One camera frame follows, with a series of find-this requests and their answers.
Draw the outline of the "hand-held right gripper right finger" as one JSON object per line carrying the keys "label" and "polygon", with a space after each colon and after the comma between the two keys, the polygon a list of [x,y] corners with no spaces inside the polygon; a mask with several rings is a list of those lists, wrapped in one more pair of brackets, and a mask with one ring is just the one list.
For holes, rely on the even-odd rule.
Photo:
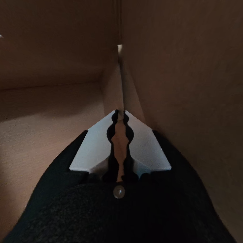
{"label": "hand-held right gripper right finger", "polygon": [[164,151],[162,150],[153,130],[133,116],[130,112],[123,112],[125,135],[128,139],[126,158],[123,162],[126,183],[139,181],[143,174],[169,171],[172,169]]}

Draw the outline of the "brown cardboard box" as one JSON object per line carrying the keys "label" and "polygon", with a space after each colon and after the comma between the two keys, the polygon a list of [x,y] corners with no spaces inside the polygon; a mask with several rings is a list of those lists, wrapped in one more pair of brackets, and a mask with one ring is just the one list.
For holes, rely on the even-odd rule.
{"label": "brown cardboard box", "polygon": [[[242,242],[243,1],[0,2],[3,242]],[[116,183],[70,171],[118,110]],[[126,183],[123,112],[172,169]]]}

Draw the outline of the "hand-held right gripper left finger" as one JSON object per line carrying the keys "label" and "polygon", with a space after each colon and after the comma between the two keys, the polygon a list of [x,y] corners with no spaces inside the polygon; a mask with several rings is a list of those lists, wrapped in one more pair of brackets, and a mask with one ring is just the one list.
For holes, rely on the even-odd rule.
{"label": "hand-held right gripper left finger", "polygon": [[114,110],[88,129],[70,171],[96,174],[105,183],[117,182],[119,163],[112,142],[117,121],[118,110]]}

